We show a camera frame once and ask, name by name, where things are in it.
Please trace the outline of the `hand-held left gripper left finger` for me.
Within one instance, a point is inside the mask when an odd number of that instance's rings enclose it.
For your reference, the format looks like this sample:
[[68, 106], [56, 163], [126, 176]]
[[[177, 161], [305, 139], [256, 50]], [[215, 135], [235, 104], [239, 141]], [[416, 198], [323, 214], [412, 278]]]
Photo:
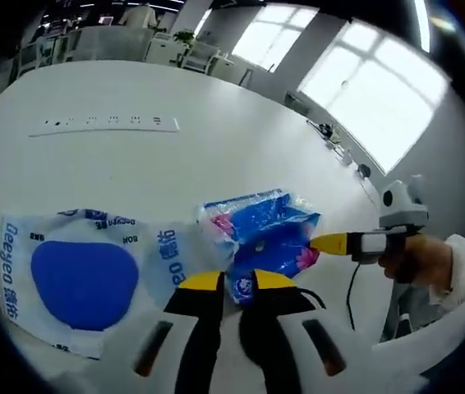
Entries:
[[207, 393], [221, 342], [224, 274], [187, 278], [162, 310], [108, 339], [89, 373], [97, 393]]

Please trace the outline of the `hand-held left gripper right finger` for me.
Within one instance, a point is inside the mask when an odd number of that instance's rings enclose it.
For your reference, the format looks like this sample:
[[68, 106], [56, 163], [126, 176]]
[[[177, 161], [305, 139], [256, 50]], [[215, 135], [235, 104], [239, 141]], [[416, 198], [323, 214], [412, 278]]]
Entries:
[[382, 364], [369, 343], [284, 275], [256, 269], [239, 335], [268, 393], [411, 393], [413, 378]]

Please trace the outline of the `person's right hand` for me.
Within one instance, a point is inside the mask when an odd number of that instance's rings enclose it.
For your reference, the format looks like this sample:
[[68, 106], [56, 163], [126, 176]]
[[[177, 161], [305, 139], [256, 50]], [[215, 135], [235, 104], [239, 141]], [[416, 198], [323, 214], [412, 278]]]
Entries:
[[397, 283], [451, 289], [453, 251], [450, 245], [434, 237], [409, 236], [401, 253], [384, 255], [378, 264], [384, 275]]

